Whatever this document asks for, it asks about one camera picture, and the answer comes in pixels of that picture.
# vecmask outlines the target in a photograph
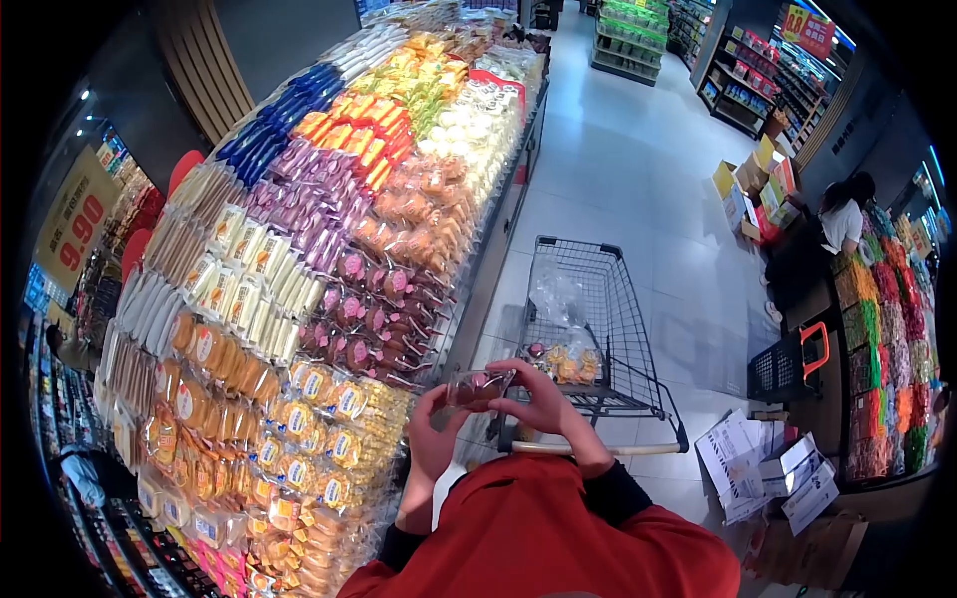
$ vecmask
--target person's hand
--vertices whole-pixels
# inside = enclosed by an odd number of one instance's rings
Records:
[[[433,414],[445,407],[446,385],[433,388],[418,398],[412,410],[409,422],[409,449],[412,452],[412,473],[435,484],[452,462],[452,451],[456,447],[456,434],[461,430],[471,414],[470,411],[457,410],[449,418],[445,430],[433,429]]]
[[[432,494],[435,482],[449,468],[456,447],[456,434],[471,414],[457,410],[449,418],[445,430],[432,427],[433,414],[445,407],[446,385],[433,388],[418,398],[409,422],[409,450],[412,467],[406,492],[399,505],[395,526],[410,534],[425,535],[432,531]]]
[[[525,387],[532,398],[532,402],[528,405],[506,398],[493,399],[488,404],[490,410],[514,415],[539,432],[560,434],[565,437],[568,437],[568,432],[584,421],[581,414],[575,410],[551,378],[534,365],[513,358],[486,365],[485,369],[489,371],[514,369],[515,379],[512,385],[518,383]]]
[[[605,448],[594,428],[575,410],[562,391],[546,374],[521,359],[506,359],[485,366],[489,371],[515,370],[512,384],[525,387],[531,403],[523,405],[511,399],[489,401],[488,408],[518,417],[539,432],[560,434],[571,445],[582,478],[590,479],[607,472],[614,465],[614,456]]]

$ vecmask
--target black plastic basket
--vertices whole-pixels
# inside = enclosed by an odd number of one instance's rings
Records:
[[[824,357],[817,359],[813,344],[805,341],[820,332]],[[828,331],[820,321],[810,328],[793,330],[765,349],[747,365],[747,398],[766,403],[807,399],[818,393],[816,371],[831,357]]]
[[[686,453],[689,445],[684,424],[671,391],[657,379],[648,333],[621,248],[539,236],[535,258],[540,255],[553,257],[561,273],[581,285],[584,305],[578,306],[581,313],[577,316],[586,322],[585,330],[602,353],[601,372],[594,385],[564,384],[559,389],[579,412],[590,417],[593,426],[599,417],[648,417],[668,421],[675,432],[674,443],[612,447],[613,452]],[[529,295],[534,284],[529,277]],[[540,318],[535,304],[527,299],[518,355],[524,356],[532,343],[546,347],[556,344],[566,332],[563,326]],[[662,391],[668,396],[669,409],[662,403]],[[523,392],[516,398],[527,400]],[[503,417],[497,421],[500,451],[560,452],[561,446],[514,441],[514,436],[505,431]]]

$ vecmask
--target aisle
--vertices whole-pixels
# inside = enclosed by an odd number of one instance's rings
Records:
[[[756,144],[708,116],[675,55],[662,59],[656,87],[592,70],[593,35],[592,17],[566,2],[552,37],[541,157],[474,366],[516,349],[537,235],[618,245],[658,377],[693,443],[728,410],[747,410],[746,363],[775,335],[760,259],[736,242],[710,179],[719,160],[740,163]],[[666,424],[638,421],[597,429],[609,445],[674,442]],[[653,500],[717,529],[721,508],[713,489],[706,496],[694,447],[623,460]]]

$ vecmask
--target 9.90 price sign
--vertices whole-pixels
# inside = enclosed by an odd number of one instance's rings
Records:
[[[103,218],[119,196],[89,147],[67,173],[37,239],[37,264],[64,289],[77,284],[86,257],[100,241]]]

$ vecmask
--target yellow price sign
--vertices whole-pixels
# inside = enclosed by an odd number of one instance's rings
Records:
[[[810,11],[790,5],[788,15],[784,17],[781,37],[784,37],[785,41],[796,44],[801,39],[801,31],[804,29],[804,24],[808,22],[809,16],[811,16]]]

